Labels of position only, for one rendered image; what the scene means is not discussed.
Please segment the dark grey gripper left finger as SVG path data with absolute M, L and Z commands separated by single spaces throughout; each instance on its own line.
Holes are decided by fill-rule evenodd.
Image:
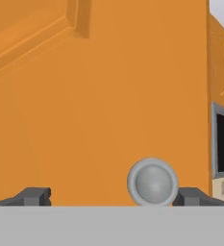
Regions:
M 50 206 L 50 187 L 26 187 L 14 197 L 0 201 L 0 206 Z

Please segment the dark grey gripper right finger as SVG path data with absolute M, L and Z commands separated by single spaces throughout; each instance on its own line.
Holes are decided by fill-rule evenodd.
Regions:
M 197 187 L 180 187 L 173 206 L 224 206 L 224 201 L 212 198 Z

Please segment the round grey cabinet knob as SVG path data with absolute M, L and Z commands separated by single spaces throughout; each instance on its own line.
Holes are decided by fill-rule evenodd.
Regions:
M 147 158 L 130 169 L 127 188 L 139 206 L 170 206 L 177 197 L 179 182 L 174 169 L 164 160 Z

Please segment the orange cabinet door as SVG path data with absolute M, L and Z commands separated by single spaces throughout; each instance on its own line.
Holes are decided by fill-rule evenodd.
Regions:
M 212 188 L 209 0 L 0 0 L 0 200 L 128 206 L 132 165 Z

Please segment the orange cabinet run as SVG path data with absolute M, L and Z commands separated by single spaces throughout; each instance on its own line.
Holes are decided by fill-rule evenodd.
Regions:
M 209 15 L 208 24 L 208 69 L 212 113 L 212 103 L 224 107 L 224 27 L 212 14 Z M 212 177 L 212 196 L 224 201 L 224 178 Z

